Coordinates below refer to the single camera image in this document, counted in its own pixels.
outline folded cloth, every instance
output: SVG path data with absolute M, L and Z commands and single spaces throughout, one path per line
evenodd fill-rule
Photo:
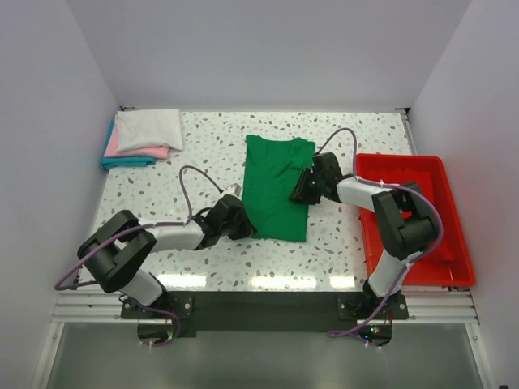
M 144 147 L 136 150 L 129 150 L 127 152 L 117 152 L 117 139 L 118 130 L 117 126 L 114 126 L 108 147 L 105 151 L 105 156 L 154 156 L 165 160 L 169 156 L 169 147 L 157 146 L 157 147 Z
M 140 109 L 115 115 L 117 151 L 166 146 L 182 150 L 182 127 L 178 109 Z
M 290 193 L 305 168 L 311 168 L 315 143 L 296 138 L 266 140 L 247 135 L 247 157 L 242 201 L 254 237 L 292 242 L 307 239 L 308 206 L 289 201 Z
M 108 134 L 106 135 L 105 141 L 105 151 L 108 147 L 108 143 L 110 141 L 110 137 L 112 136 L 112 131 L 114 130 L 115 120 L 112 120 L 110 123 L 110 127 L 108 129 Z M 106 157 L 103 156 L 101 158 L 101 167 L 106 170 L 110 170 L 117 166 L 148 166 L 154 165 L 157 162 L 157 159 L 153 156 L 122 156 L 117 158 Z

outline white cloth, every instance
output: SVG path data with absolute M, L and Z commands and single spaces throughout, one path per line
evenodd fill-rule
M 139 109 L 115 115 L 118 130 L 117 151 L 166 146 L 183 149 L 178 109 Z

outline stack of folded cloths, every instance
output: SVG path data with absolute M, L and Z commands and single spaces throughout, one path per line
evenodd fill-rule
M 101 167 L 154 165 L 168 158 L 170 147 L 183 149 L 177 109 L 119 111 L 110 123 Z

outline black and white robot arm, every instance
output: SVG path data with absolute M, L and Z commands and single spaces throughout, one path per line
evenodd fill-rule
M 399 293 L 413 260 L 440 231 L 433 211 L 416 195 L 421 194 L 420 187 L 415 182 L 408 182 L 399 184 L 400 189 L 388 188 L 353 174 L 342 175 L 337 158 L 331 152 L 314 155 L 313 162 L 312 169 L 302 173 L 290 199 L 317 204 L 324 196 L 337 203 L 374 212 L 384 250 L 375 271 L 364 283 L 364 292 L 373 306 L 388 293 Z M 404 212 L 409 212 L 410 216 L 404 217 Z M 399 279 L 391 289 L 397 277 Z
M 142 306 L 168 309 L 169 294 L 153 275 L 140 269 L 143 261 L 153 252 L 202 250 L 215 245 L 222 236 L 235 240 L 255 233 L 237 196 L 239 186 L 230 189 L 213 207 L 205 208 L 185 224 L 138 219 L 130 211 L 120 211 L 81 245 L 78 257 L 96 251 L 84 266 L 105 292 L 119 291 Z M 100 249 L 103 242 L 130 230 L 135 231 L 120 237 L 121 243 L 114 241 Z

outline terrazzo table surface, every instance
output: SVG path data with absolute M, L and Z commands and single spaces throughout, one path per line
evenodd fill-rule
M 184 112 L 184 151 L 171 152 L 146 168 L 109 171 L 95 229 L 115 212 L 129 209 L 151 220 L 184 220 L 187 207 L 178 170 L 195 165 L 221 187 L 242 184 L 245 135 L 286 140 L 302 137 L 319 146 L 337 128 L 348 126 L 358 137 L 358 152 L 411 154 L 398 113 Z M 327 146 L 343 173 L 351 172 L 353 142 L 346 132 Z M 195 212 L 218 198 L 214 187 L 196 172 L 185 173 Z M 322 199 L 310 206 L 307 241 L 284 242 L 223 237 L 207 250 L 171 250 L 150 254 L 142 269 L 170 290 L 255 291 L 361 290 L 367 277 L 357 207 Z M 80 280 L 92 280 L 84 268 Z

